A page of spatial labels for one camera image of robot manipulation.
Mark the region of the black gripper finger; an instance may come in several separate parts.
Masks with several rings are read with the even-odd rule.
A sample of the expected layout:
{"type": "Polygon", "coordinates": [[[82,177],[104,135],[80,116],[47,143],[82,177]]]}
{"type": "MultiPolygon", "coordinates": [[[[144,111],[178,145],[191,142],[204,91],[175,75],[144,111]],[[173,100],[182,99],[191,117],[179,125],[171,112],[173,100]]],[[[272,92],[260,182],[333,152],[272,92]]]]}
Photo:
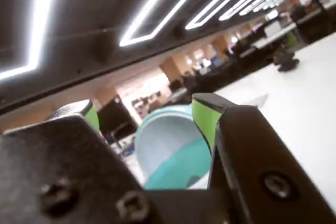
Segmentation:
{"type": "Polygon", "coordinates": [[[335,223],[335,213],[277,132],[253,105],[214,93],[192,96],[192,116],[221,188],[228,223],[335,223]]]}
{"type": "Polygon", "coordinates": [[[79,115],[1,136],[1,223],[157,223],[125,163],[79,115]]]}

